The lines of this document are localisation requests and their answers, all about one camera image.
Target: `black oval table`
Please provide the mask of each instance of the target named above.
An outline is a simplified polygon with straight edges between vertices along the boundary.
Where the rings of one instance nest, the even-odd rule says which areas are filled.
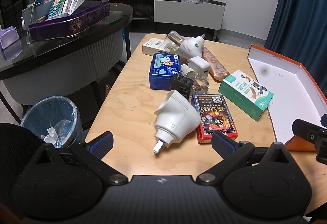
[[[123,52],[122,29],[127,59],[130,58],[128,25],[132,15],[131,6],[110,3],[109,16],[75,36],[28,44],[25,35],[1,51],[0,80],[22,105],[33,105],[53,95],[69,95],[95,82],[119,61]],[[1,92],[0,99],[20,123]]]

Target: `metal table leg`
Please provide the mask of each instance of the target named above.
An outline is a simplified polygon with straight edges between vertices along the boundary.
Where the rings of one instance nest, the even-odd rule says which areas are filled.
[[[126,42],[126,55],[127,61],[130,59],[131,51],[130,51],[130,28],[127,26],[125,29],[125,42]]]
[[[1,91],[0,91],[0,99],[1,99],[2,103],[4,104],[4,106],[7,108],[7,110],[10,112],[10,114],[14,117],[16,122],[18,122],[18,124],[20,124],[21,119],[17,116],[16,112],[9,105],[9,103],[7,102],[7,100],[5,99],[5,97],[4,97],[4,95],[2,94]]]
[[[99,91],[99,87],[98,87],[98,82],[93,81],[90,85],[91,85],[91,87],[93,89],[93,93],[94,93],[96,103],[98,104],[99,109],[101,109],[103,101],[101,99],[101,95],[100,95],[100,91]]]
[[[214,39],[213,39],[213,41],[216,41],[217,33],[218,33],[218,30],[215,29]]]

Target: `purple decorative tray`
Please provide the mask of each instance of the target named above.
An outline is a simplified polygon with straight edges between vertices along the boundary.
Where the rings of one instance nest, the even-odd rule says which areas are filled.
[[[87,8],[67,17],[35,21],[28,28],[32,40],[47,40],[76,35],[100,22],[109,15],[109,1],[103,0],[97,6]]]

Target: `brown snack package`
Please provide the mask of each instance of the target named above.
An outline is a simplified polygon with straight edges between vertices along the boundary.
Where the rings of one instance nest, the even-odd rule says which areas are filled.
[[[203,49],[202,58],[210,64],[210,74],[214,79],[222,81],[225,77],[230,75],[226,68],[206,47]]]

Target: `white cardboard box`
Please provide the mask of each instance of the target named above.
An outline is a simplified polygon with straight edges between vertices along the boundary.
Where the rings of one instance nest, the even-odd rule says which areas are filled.
[[[71,15],[85,0],[73,0],[70,7],[68,14]]]
[[[327,99],[307,69],[299,62],[252,45],[248,60],[258,82],[274,94],[268,110],[277,141],[289,150],[314,151],[314,145],[292,132],[296,119],[322,126]]]
[[[163,39],[152,38],[142,45],[142,53],[153,56],[155,53],[170,53]]]

